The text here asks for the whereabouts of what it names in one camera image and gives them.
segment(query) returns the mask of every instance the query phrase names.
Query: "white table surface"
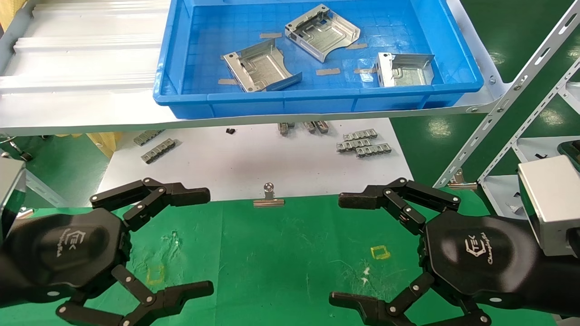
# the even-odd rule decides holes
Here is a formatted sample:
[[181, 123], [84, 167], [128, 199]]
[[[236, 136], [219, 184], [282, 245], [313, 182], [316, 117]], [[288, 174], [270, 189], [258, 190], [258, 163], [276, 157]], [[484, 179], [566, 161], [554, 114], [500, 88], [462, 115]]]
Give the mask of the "white table surface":
[[[166, 130], [139, 147], [126, 133], [113, 154], [99, 192], [146, 177], [163, 183], [181, 182], [188, 188], [207, 187], [212, 201], [263, 198], [263, 186], [274, 183], [278, 198], [363, 191], [368, 184], [387, 184], [411, 171], [388, 118], [331, 121], [326, 135], [310, 134], [297, 123], [288, 136], [276, 124]], [[388, 143], [386, 155], [357, 158], [337, 153], [343, 133], [374, 128], [373, 144]], [[181, 143], [150, 165], [141, 155], [167, 138]]]

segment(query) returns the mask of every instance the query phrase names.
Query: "logo on robot hand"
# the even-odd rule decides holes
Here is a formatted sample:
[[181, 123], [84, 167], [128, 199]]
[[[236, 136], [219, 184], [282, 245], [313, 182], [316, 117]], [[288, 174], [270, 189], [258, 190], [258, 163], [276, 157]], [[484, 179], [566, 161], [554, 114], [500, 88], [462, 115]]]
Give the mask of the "logo on robot hand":
[[76, 250], [77, 244], [82, 244], [85, 239], [86, 232], [75, 231], [69, 233], [70, 230], [66, 229], [59, 238], [59, 243], [56, 245], [57, 258], [63, 254], [63, 245], [67, 245], [68, 250]]

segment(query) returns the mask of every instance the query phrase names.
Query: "green work surface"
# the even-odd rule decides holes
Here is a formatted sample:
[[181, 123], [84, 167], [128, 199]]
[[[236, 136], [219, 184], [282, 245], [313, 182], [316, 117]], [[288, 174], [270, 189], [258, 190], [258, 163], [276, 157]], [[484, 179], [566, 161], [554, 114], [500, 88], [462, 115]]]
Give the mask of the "green work surface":
[[[454, 193], [462, 198], [461, 213], [488, 213], [474, 193]], [[86, 211], [44, 209], [39, 215]], [[250, 200], [167, 208], [132, 241], [127, 267], [152, 290], [203, 280], [216, 288], [157, 326], [362, 325], [356, 311], [328, 303], [331, 291], [392, 300], [421, 274], [417, 237], [383, 210], [340, 209], [336, 196], [287, 198], [283, 208], [256, 209]], [[67, 325], [55, 316], [61, 302], [1, 309], [0, 324]], [[87, 304], [122, 314], [136, 305], [118, 284]], [[494, 326], [555, 325], [536, 311], [484, 310]], [[461, 310], [429, 291], [407, 314], [422, 325]]]

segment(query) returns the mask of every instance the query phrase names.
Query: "blue plastic bin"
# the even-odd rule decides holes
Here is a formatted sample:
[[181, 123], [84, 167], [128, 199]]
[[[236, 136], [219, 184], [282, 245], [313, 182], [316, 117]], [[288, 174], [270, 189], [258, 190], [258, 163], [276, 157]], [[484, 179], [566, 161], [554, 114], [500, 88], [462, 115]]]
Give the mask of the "blue plastic bin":
[[[284, 36], [284, 26], [324, 3], [361, 29], [357, 44], [340, 48], [324, 63]], [[282, 33], [276, 46], [284, 64], [303, 80], [276, 92], [245, 93], [230, 79], [221, 56]], [[378, 52], [430, 53], [431, 85], [380, 88], [372, 68]], [[477, 92], [483, 78], [445, 0], [172, 0], [161, 46], [153, 97], [176, 117], [203, 119], [267, 114], [325, 114], [452, 106]], [[339, 68], [336, 75], [316, 70]]]

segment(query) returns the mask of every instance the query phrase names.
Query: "robotic hand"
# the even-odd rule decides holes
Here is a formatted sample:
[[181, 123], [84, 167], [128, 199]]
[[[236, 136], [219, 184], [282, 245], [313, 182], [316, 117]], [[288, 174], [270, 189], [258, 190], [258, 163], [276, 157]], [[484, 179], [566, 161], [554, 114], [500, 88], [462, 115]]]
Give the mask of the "robotic hand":
[[[440, 214], [427, 221], [405, 200]], [[527, 220], [464, 216], [457, 213], [459, 203], [458, 197], [404, 178], [367, 186], [362, 193], [340, 194], [340, 207], [384, 208], [411, 234], [419, 235], [423, 274], [391, 302], [332, 292], [330, 304], [358, 310], [365, 325], [414, 326], [405, 311], [431, 288], [465, 315], [429, 326], [490, 325], [478, 303], [580, 316], [579, 259], [547, 256]]]
[[[132, 246], [129, 232], [138, 231], [168, 205], [204, 204], [209, 197], [207, 188], [190, 190], [181, 183], [148, 178], [94, 195], [89, 213], [12, 219], [9, 231], [6, 221], [14, 214], [3, 203], [7, 235], [0, 242], [0, 307], [70, 297], [56, 314], [83, 326], [148, 326], [179, 314], [187, 300], [212, 295], [213, 284], [203, 281], [152, 293], [125, 268]], [[111, 213], [134, 202], [139, 203], [123, 219]], [[115, 282], [140, 302], [133, 312], [122, 316], [83, 307]]]

